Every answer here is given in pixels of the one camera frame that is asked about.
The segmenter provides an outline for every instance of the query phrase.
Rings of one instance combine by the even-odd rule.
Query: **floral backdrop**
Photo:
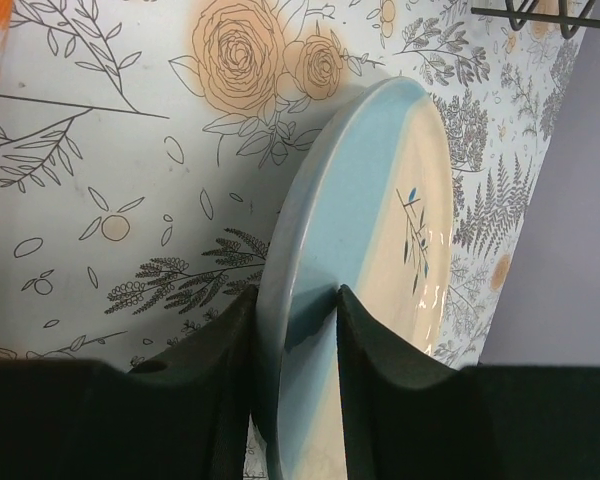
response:
[[[430,92],[451,151],[452,276],[434,355],[475,362],[581,38],[513,32],[467,0],[14,0],[0,358],[128,369],[212,321],[259,282],[322,126],[404,75]],[[245,477],[265,470],[250,438]]]

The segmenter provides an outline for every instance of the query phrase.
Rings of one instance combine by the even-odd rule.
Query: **orange rose illustration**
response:
[[[287,45],[284,64],[289,73],[280,77],[278,93],[287,100],[296,100],[294,85],[313,100],[332,96],[338,89],[344,65],[333,40],[319,35]]]
[[[194,93],[213,107],[251,117],[274,101],[284,38],[267,2],[214,1],[193,31],[193,48]]]

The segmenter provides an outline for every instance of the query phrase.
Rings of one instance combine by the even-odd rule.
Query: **ceramic plate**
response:
[[[447,138],[403,77],[342,108],[300,168],[269,248],[257,306],[258,427],[272,479],[346,479],[335,296],[430,353],[449,280]]]

